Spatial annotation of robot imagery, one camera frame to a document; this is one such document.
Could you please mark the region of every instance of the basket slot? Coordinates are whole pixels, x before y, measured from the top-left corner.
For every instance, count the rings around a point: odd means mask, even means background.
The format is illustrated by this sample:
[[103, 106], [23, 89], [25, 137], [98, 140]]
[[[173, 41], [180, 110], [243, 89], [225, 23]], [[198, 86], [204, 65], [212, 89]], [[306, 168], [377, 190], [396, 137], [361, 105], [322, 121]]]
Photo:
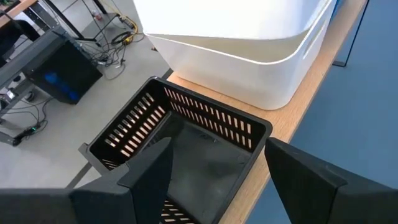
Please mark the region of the basket slot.
[[248, 149], [251, 149], [251, 144], [247, 145], [246, 144], [246, 138], [244, 135], [241, 135], [240, 133], [236, 132], [235, 129], [228, 129], [227, 127], [222, 126], [221, 124], [218, 124], [208, 118], [205, 118], [204, 116], [197, 114], [195, 112], [192, 112], [188, 108], [184, 108], [183, 106], [180, 106], [178, 104], [175, 104], [174, 102], [170, 102], [172, 105], [173, 110], [179, 112], [181, 115], [184, 115], [185, 117], [190, 118], [190, 120], [193, 120], [194, 123], [199, 124], [200, 126], [207, 127], [211, 131], [215, 131], [218, 134], [221, 134], [222, 136], [228, 138], [230, 141], [234, 141], [236, 144], [239, 144], [241, 147], [245, 147]]
[[[126, 161], [141, 150], [141, 145], [153, 132], [166, 114], [166, 110], [154, 103], [155, 99], [143, 93], [138, 101], [131, 103], [126, 112], [119, 115], [118, 123], [105, 134], [105, 143], [119, 154], [118, 162]], [[113, 169], [114, 166], [103, 164]]]
[[183, 95], [176, 90], [166, 87], [164, 90], [170, 98], [170, 105], [174, 111], [193, 120], [197, 125], [237, 144], [239, 147], [251, 151], [251, 125], [249, 123], [245, 123], [225, 111], [213, 108], [214, 105], [208, 106], [205, 102], [192, 99], [192, 97]]
[[108, 168], [108, 169], [115, 169], [118, 166], [120, 166], [119, 164], [115, 164], [112, 161], [106, 160], [106, 159], [102, 159], [102, 163]]
[[171, 200], [166, 200], [164, 202], [164, 207], [160, 220], [163, 224], [196, 224], [193, 217], [183, 209], [179, 208], [176, 203]]
[[130, 156], [131, 156], [130, 153], [126, 152], [124, 149], [121, 149], [120, 152], [121, 152], [123, 155], [127, 156], [127, 157], [130, 157]]

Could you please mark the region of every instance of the wire bundle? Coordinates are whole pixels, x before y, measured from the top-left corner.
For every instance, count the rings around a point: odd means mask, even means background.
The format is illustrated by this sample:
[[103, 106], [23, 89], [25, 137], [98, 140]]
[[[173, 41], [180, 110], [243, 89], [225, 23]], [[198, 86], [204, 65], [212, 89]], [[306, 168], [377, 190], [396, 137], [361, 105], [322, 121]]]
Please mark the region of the wire bundle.
[[[44, 100], [44, 101], [42, 101], [40, 103], [37, 103], [37, 104], [32, 104], [32, 103], [28, 103], [28, 102], [26, 102], [24, 100], [21, 100], [22, 102], [24, 102], [24, 103], [26, 103], [26, 104], [28, 104], [30, 106], [24, 106], [24, 107], [20, 107], [20, 108], [11, 108], [11, 109], [9, 109], [9, 111], [14, 110], [16, 112], [7, 112], [7, 113], [0, 113], [0, 114], [1, 115], [3, 115], [3, 114], [30, 114], [30, 115], [32, 115], [35, 118], [35, 120], [36, 120], [36, 123], [33, 124], [32, 126], [28, 126], [26, 128], [15, 128], [15, 129], [7, 128], [7, 129], [10, 129], [10, 130], [28, 130], [28, 129], [31, 129], [31, 128], [36, 127], [36, 126], [40, 126], [34, 132], [30, 133], [29, 135], [27, 135], [25, 137], [26, 139], [28, 139], [29, 136], [31, 136], [33, 134], [37, 134], [37, 133], [43, 131], [47, 127], [47, 124], [49, 122], [47, 121], [47, 111], [46, 111], [47, 107], [46, 106], [51, 100], [53, 100], [53, 98], [48, 98], [48, 99], [46, 99], [46, 100]], [[43, 116], [44, 116], [42, 119], [40, 119], [40, 111], [39, 111], [39, 108], [37, 107], [37, 106], [39, 106], [41, 104], [43, 104], [42, 112], [43, 112]], [[30, 111], [19, 111], [19, 110], [24, 110], [24, 109], [31, 108], [31, 107], [34, 107], [36, 109], [37, 116], [35, 116]]]

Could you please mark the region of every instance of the gray floor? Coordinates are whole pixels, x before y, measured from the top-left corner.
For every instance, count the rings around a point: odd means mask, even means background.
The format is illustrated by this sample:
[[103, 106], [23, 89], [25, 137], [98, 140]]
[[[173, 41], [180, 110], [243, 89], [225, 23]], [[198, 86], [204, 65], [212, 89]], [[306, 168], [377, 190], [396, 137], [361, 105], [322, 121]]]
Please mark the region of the gray floor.
[[[53, 2], [61, 10], [66, 9], [64, 14], [79, 30], [83, 30], [91, 22], [90, 12], [81, 0]], [[132, 1], [115, 2], [123, 13], [139, 23]], [[29, 40], [24, 42], [16, 53], [29, 44]], [[66, 187], [87, 163], [78, 152], [80, 145], [91, 142], [149, 77], [162, 76], [167, 71], [167, 64], [151, 47], [148, 39], [130, 45], [126, 50], [126, 69], [123, 74], [113, 81], [100, 79], [79, 104], [72, 106], [52, 100], [47, 106], [49, 124], [41, 133], [31, 136], [18, 147], [0, 143], [0, 188]], [[119, 71], [111, 66], [104, 70], [104, 74], [112, 77]], [[33, 103], [40, 103], [47, 97], [42, 93]], [[21, 102], [15, 108], [23, 106], [27, 105]], [[16, 111], [37, 114], [35, 108]], [[5, 126], [12, 128], [23, 128], [35, 123], [34, 118], [27, 113], [8, 114], [3, 118], [9, 121]], [[99, 174], [90, 169], [79, 185], [97, 177]]]
[[[398, 1], [370, 0], [346, 68], [332, 67], [291, 144], [398, 188]], [[290, 223], [275, 185], [247, 223]]]

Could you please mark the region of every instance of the black cable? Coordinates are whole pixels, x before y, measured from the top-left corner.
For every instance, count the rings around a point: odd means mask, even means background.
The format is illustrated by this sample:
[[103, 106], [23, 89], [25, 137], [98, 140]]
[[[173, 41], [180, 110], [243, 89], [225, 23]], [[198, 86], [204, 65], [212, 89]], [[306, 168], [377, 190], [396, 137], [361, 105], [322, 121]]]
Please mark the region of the black cable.
[[47, 100], [49, 100], [49, 99], [45, 99], [44, 101], [42, 101], [40, 103], [36, 103], [34, 105], [29, 103], [31, 106], [24, 106], [24, 107], [21, 107], [21, 108], [10, 108], [8, 110], [22, 110], [22, 109], [31, 108], [31, 107], [34, 107], [34, 106], [39, 106], [39, 105], [45, 103]]
[[24, 103], [26, 103], [26, 104], [28, 104], [28, 105], [34, 106], [34, 108], [36, 108], [36, 111], [37, 111], [37, 119], [40, 121], [40, 111], [39, 111], [39, 108], [38, 108], [36, 105], [33, 105], [32, 103], [26, 102], [26, 101], [24, 101], [24, 100], [22, 100], [22, 99], [21, 99], [21, 101], [24, 102]]
[[39, 123], [39, 119], [30, 111], [18, 111], [18, 112], [7, 112], [7, 113], [0, 112], [0, 114], [21, 114], [21, 113], [29, 113], [29, 114], [31, 114], [35, 118], [36, 123]]

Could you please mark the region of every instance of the black table leg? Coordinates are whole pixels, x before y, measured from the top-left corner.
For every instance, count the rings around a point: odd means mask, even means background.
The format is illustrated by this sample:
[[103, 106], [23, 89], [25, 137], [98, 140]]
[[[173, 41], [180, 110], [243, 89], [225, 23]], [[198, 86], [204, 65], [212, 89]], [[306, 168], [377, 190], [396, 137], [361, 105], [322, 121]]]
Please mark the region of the black table leg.
[[356, 29], [355, 36], [354, 36], [354, 39], [353, 39], [353, 41], [352, 41], [352, 43], [351, 43], [351, 46], [350, 46], [350, 48], [349, 48], [349, 52], [348, 52], [348, 55], [347, 55], [346, 60], [345, 60], [344, 62], [334, 61], [334, 62], [333, 62], [333, 65], [338, 66], [338, 67], [345, 67], [345, 66], [347, 66], [347, 63], [348, 63], [348, 60], [349, 60], [349, 56], [351, 55], [351, 51], [352, 51], [352, 49], [353, 49], [353, 46], [354, 46], [354, 43], [355, 43], [355, 40], [356, 40], [356, 36], [358, 35], [359, 28], [361, 28], [362, 20], [363, 20], [363, 17], [364, 17], [364, 15], [365, 15], [366, 9], [368, 8], [369, 1], [370, 1], [370, 0], [367, 0], [367, 1], [366, 1], [365, 8], [363, 9], [363, 12], [362, 12], [361, 20], [359, 21], [358, 28]]

